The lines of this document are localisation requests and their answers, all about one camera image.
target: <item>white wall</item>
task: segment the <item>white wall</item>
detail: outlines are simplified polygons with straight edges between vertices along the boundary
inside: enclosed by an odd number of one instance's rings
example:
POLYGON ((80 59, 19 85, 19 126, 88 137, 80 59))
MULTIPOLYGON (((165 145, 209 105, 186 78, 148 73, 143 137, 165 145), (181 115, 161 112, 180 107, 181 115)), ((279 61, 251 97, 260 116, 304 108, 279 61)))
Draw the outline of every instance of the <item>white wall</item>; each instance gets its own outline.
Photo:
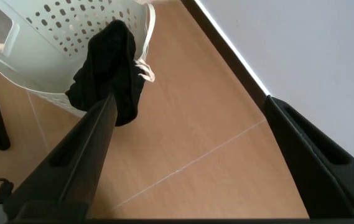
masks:
POLYGON ((354 156, 354 0, 197 2, 265 91, 354 156))

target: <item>laundry basket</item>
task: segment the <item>laundry basket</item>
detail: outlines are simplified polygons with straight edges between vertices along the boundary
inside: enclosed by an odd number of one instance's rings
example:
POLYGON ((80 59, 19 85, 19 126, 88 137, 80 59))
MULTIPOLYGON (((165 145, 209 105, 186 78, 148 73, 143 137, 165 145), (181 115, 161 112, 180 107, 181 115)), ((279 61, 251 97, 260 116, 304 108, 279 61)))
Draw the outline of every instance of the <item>laundry basket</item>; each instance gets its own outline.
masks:
POLYGON ((156 19, 152 5, 134 0, 0 0, 0 10, 12 20, 0 73, 80 117, 85 112, 64 93, 86 59, 90 38, 111 21, 122 20, 135 37, 134 59, 145 64, 156 19))

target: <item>tile floor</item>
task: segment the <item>tile floor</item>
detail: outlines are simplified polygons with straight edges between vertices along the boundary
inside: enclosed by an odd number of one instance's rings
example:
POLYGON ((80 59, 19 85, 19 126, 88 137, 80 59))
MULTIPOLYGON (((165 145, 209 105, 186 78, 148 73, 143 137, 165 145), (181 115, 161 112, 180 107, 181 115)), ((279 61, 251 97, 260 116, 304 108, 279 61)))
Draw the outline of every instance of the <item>tile floor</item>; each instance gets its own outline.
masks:
MULTIPOLYGON (((139 116, 116 128, 93 202, 96 218, 307 218, 264 116, 184 6, 156 7, 139 116)), ((0 75, 16 185, 78 118, 0 75)))

